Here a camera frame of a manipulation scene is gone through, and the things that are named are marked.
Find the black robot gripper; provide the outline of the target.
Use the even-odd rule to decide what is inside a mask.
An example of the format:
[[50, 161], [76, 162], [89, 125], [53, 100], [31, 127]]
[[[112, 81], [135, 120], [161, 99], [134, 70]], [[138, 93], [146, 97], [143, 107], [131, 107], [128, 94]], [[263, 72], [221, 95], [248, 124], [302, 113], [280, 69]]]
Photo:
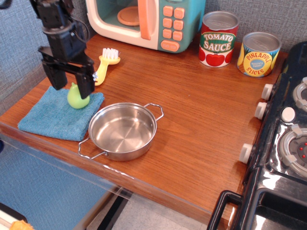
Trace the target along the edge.
[[86, 38], [81, 23], [69, 23], [57, 28], [42, 28], [49, 46], [42, 46], [44, 71], [56, 90], [67, 84], [66, 72], [75, 74], [82, 99], [94, 91], [94, 62], [85, 54]]

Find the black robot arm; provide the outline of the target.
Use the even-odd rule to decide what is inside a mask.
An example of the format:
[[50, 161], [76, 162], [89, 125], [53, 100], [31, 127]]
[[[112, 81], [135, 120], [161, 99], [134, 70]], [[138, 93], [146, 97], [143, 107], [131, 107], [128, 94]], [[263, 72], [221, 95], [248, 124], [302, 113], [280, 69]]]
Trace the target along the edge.
[[71, 0], [32, 0], [31, 5], [42, 21], [49, 45], [38, 49], [44, 71], [56, 90], [67, 84], [73, 74], [82, 99], [94, 91], [94, 62], [86, 53], [87, 39], [83, 23], [73, 18]]

